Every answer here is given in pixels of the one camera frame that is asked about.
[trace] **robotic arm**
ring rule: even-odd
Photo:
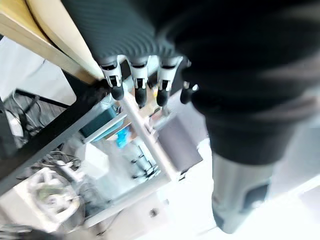
[[[123,95],[121,73],[110,56],[129,58],[141,106],[147,76],[144,61],[137,58],[161,59],[160,106],[167,102],[179,65],[175,57],[191,61],[182,71],[181,100],[191,99],[205,116],[213,152],[213,215],[224,232],[233,233],[265,200],[275,163],[297,124],[319,112],[319,99],[310,90],[320,81],[320,1],[62,3],[117,100]]]
[[[212,211],[231,234],[265,199],[296,126],[319,112],[319,1],[203,1],[174,31],[213,157]]]

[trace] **black rubber fingertip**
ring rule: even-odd
[[[156,103],[160,106],[163,107],[167,104],[168,99],[169,99],[169,91],[166,90],[158,90],[158,94],[156,96]]]
[[[140,108],[144,107],[147,102],[147,89],[135,88],[134,89],[135,101]]]
[[[124,87],[122,85],[121,86],[114,86],[111,90],[111,95],[117,101],[122,100],[125,95]]]
[[[187,104],[191,101],[191,95],[193,93],[192,89],[183,88],[180,95],[180,102],[182,104]]]

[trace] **gray panel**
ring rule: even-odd
[[[169,121],[158,133],[158,141],[178,171],[187,171],[203,160],[197,146],[177,117]]]

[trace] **white metal bar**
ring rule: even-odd
[[[117,214],[121,210],[130,207],[136,202],[157,192],[161,187],[165,186],[169,182],[170,181],[168,180],[168,178],[163,173],[160,173],[158,176],[155,176],[147,180],[146,182],[136,186],[134,189],[122,195],[119,200],[116,200],[113,206],[110,206],[109,208],[87,219],[84,222],[85,228],[90,228]]]
[[[125,112],[121,112],[120,114],[118,114],[115,118],[111,119],[110,121],[108,121],[105,125],[103,125],[102,127],[100,127],[97,131],[95,131],[94,133],[92,133],[91,135],[89,135],[88,137],[86,137],[84,139],[85,143],[90,143],[91,141],[93,141],[94,139],[96,139],[97,137],[99,137],[101,134],[103,134],[105,131],[107,131],[109,128],[111,128],[113,125],[117,124],[118,122],[120,122],[122,119],[124,119],[127,116],[127,114]]]
[[[131,96],[128,92],[125,92],[123,99],[119,101],[121,107],[130,118],[131,124],[133,125],[135,131],[149,149],[161,172],[165,173],[170,181],[176,181],[179,178],[176,168],[173,166],[160,144],[157,143],[154,136],[146,129],[146,123],[139,115],[138,106],[135,104],[135,100],[132,98],[133,96]]]

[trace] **blue object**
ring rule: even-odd
[[[131,132],[129,131],[128,127],[125,127],[121,131],[117,133],[118,138],[116,139],[116,145],[122,149],[124,148],[128,143],[128,138],[131,136]]]

